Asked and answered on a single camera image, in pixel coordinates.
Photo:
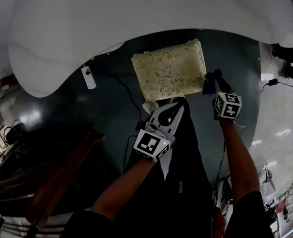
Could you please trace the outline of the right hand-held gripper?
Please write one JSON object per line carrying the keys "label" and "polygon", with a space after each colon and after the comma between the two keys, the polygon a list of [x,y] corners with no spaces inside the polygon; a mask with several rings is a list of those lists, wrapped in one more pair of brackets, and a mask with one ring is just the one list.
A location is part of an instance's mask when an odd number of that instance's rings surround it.
{"label": "right hand-held gripper", "polygon": [[215,79],[215,91],[214,120],[236,119],[242,107],[241,96],[223,93],[222,84],[217,79]]}

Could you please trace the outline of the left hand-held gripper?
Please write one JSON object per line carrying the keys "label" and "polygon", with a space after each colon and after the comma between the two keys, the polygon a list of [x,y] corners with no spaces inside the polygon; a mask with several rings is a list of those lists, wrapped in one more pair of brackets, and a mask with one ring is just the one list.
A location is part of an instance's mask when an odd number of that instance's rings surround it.
{"label": "left hand-held gripper", "polygon": [[176,141],[175,133],[185,110],[186,100],[174,100],[154,110],[140,129],[133,149],[141,156],[157,162]]}

